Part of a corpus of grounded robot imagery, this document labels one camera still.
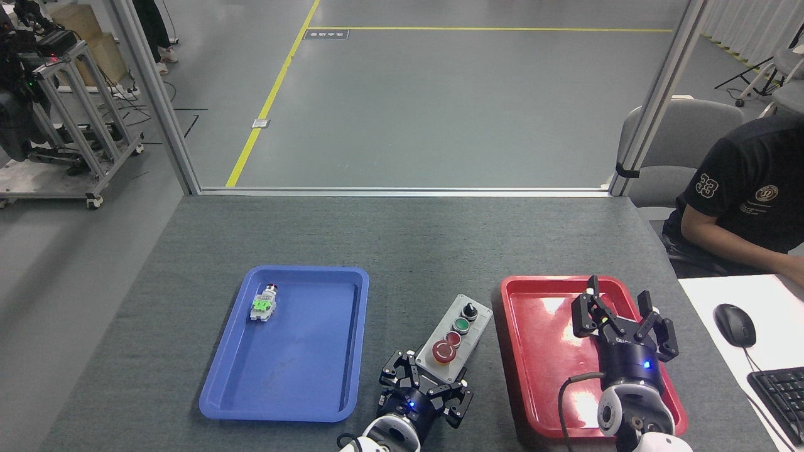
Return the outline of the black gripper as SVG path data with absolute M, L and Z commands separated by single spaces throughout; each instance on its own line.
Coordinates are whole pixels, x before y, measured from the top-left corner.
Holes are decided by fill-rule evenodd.
M 591 275 L 584 292 L 570 304 L 572 334 L 577 338 L 591 335 L 621 338 L 621 326 L 614 312 L 603 303 L 599 278 Z M 649 290 L 638 295 L 641 321 L 633 334 L 637 343 L 607 342 L 597 340 L 599 369 L 604 374 L 600 388 L 606 390 L 617 384 L 646 384 L 658 393 L 665 392 L 658 360 L 667 363 L 680 354 L 672 320 L 661 317 L 654 309 Z M 649 333 L 654 332 L 655 341 L 647 347 Z
M 434 422 L 444 417 L 454 429 L 460 427 L 474 393 L 464 375 L 452 382 L 428 377 L 433 386 L 421 391 L 419 366 L 414 351 L 396 351 L 380 372 L 380 415 L 397 414 L 411 421 L 417 434 L 430 434 Z

